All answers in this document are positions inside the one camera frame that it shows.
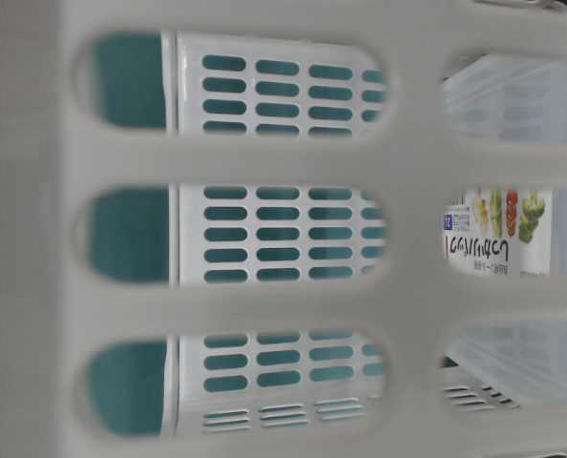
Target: ventilation hole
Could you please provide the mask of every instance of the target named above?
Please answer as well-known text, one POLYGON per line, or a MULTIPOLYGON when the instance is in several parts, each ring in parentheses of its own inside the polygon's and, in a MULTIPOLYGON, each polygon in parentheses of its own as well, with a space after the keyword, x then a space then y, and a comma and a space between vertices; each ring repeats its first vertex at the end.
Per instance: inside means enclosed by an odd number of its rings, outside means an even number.
POLYGON ((311 136, 351 136, 350 129, 340 127, 312 127, 309 129, 311 136))
POLYGON ((247 132, 247 127, 242 122, 207 121, 203 130, 208 134, 242 135, 247 132))
POLYGON ((205 78, 203 89, 211 93, 244 93, 247 85, 242 79, 205 78))
POLYGON ((247 252, 241 248, 221 248, 205 251, 207 262, 243 262, 247 259, 247 252))
POLYGON ((383 212, 379 208, 364 208, 362 210, 364 219, 383 219, 383 212))
POLYGON ((333 88, 331 86, 311 86, 309 96, 327 100, 350 100, 353 92, 348 88, 333 88))
POLYGON ((377 70, 366 70, 362 73, 362 79, 367 83, 383 83, 383 73, 377 70))
POLYGON ((362 229, 362 237, 365 239, 383 239, 385 236, 385 227, 365 227, 362 229))
POLYGON ((371 345, 369 343, 362 346, 362 353, 364 353, 366 356, 381 356, 381 353, 377 351, 374 345, 371 345))
POLYGON ((299 331, 262 332, 258 335, 258 343, 262 345, 290 344, 301 338, 299 331))
POLYGON ((385 373, 383 363, 366 364, 362 371, 364 372, 364 375, 368 377, 375 377, 378 375, 383 375, 385 373))
POLYGON ((203 67, 208 70, 242 72, 245 70, 245 60, 231 55, 205 55, 203 67))
POLYGON ((222 412, 209 412, 203 415, 205 420, 228 418, 228 417, 240 417, 247 415, 249 410, 246 408, 240 410, 224 410, 222 412))
POLYGON ((294 207, 261 207, 256 212, 264 220, 297 219, 299 215, 299 209, 294 207))
POLYGON ((265 200, 294 200, 300 195, 296 188, 258 188, 256 196, 265 200))
POLYGON ((323 401, 316 401, 313 403, 316 407, 322 406, 347 406, 349 404, 358 405, 359 400, 358 398, 344 398, 344 399, 326 399, 323 401))
POLYGON ((209 270, 204 278, 208 283, 241 283, 247 280, 247 272, 241 269, 209 270))
POLYGON ((205 337, 203 343, 207 348, 230 348, 247 344, 244 334, 219 334, 205 337))
POLYGON ((302 404, 286 404, 282 406, 264 406, 258 409, 260 413, 268 412, 286 412, 288 410, 297 410, 303 408, 302 404))
POLYGON ((236 369, 247 366, 247 357, 242 354, 208 356, 204 364, 208 370, 236 369))
POLYGON ((266 351, 256 360, 260 365, 294 364, 301 360, 301 354, 296 350, 266 351))
POLYGON ((260 135, 297 136, 299 134, 299 128, 282 124, 259 124, 256 127, 256 132, 260 135))
POLYGON ((314 240, 343 240, 351 238, 348 227, 312 227, 309 236, 314 240))
POLYGON ((282 372, 265 372, 258 376, 258 386, 263 388, 270 386, 295 385, 301 380, 301 374, 296 370, 282 372))
POLYGON ((298 269, 287 267, 280 269, 261 269, 256 274, 260 281, 289 281, 297 280, 301 276, 298 269))
POLYGON ((296 248, 261 248, 256 256, 259 260, 297 260, 300 255, 296 248))
POLYGON ((256 70, 259 73, 294 76, 298 74, 299 66, 294 62, 284 62, 281 60, 259 60, 256 62, 256 70))
POLYGON ((364 91, 362 99, 368 103, 383 103, 386 100, 386 94, 383 91, 364 91))
POLYGON ((263 227, 256 233, 260 240, 296 240, 300 235, 295 227, 263 227))
POLYGON ((87 257, 117 281, 169 278, 169 198, 166 188, 124 188, 96 198, 87 218, 87 257))
POLYGON ((309 116, 313 119, 330 119, 332 121, 349 121, 353 112, 349 108, 311 107, 309 116))
POLYGON ((346 246, 320 246, 309 250, 313 260, 348 260, 353 252, 346 246))
POLYGON ((350 200, 351 190, 347 188, 311 188, 309 197, 314 200, 350 200))
POLYGON ((247 110, 245 103, 237 100, 205 100, 203 109, 215 115, 243 115, 247 110))
POLYGON ((247 231, 241 227, 212 227, 205 230, 208 241, 241 241, 247 239, 247 231))
POLYGON ((290 83, 274 83, 271 81, 261 81, 256 85, 256 92, 261 95, 276 95, 279 97, 296 97, 299 94, 299 87, 290 83))
POLYGON ((353 332, 348 329, 312 329, 309 337, 314 341, 332 341, 337 339, 349 339, 353 332))
POLYGON ((238 221, 247 217, 247 210, 243 207, 207 207, 204 215, 209 220, 238 221))
POLYGON ((375 122, 380 114, 381 112, 377 110, 364 110, 362 112, 362 120, 364 122, 375 122))
POLYGON ((347 67, 333 67, 330 65, 312 65, 309 74, 314 78, 323 79, 351 79, 353 72, 347 67))
POLYGON ((237 391, 247 387, 247 379, 242 375, 212 377, 205 380, 203 387, 205 388, 205 391, 209 391, 210 393, 220 391, 237 391))
POLYGON ((311 370, 309 378, 313 382, 328 382, 344 380, 353 377, 353 369, 348 365, 335 365, 333 367, 317 367, 311 370))
POLYGON ((353 348, 350 346, 325 346, 313 348, 309 351, 309 358, 313 361, 346 360, 353 356, 353 348))
POLYGON ((381 258, 383 256, 384 247, 383 246, 365 246, 362 249, 362 256, 370 260, 375 258, 381 258))
POLYGON ((203 191, 207 198, 245 198, 247 190, 241 186, 209 186, 203 191))
POLYGON ((311 219, 350 219, 351 210, 343 207, 313 207, 309 210, 311 219))
POLYGON ((259 103, 256 113, 260 116, 296 117, 299 115, 299 107, 283 103, 259 103))

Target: packaging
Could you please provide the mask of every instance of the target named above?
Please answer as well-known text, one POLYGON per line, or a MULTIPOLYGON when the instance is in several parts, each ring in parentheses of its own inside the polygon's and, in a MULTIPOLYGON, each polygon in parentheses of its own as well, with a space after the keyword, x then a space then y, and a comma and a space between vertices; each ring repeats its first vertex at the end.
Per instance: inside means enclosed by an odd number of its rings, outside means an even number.
POLYGON ((449 263, 478 276, 551 274, 553 192, 484 188, 446 209, 443 247, 449 263))

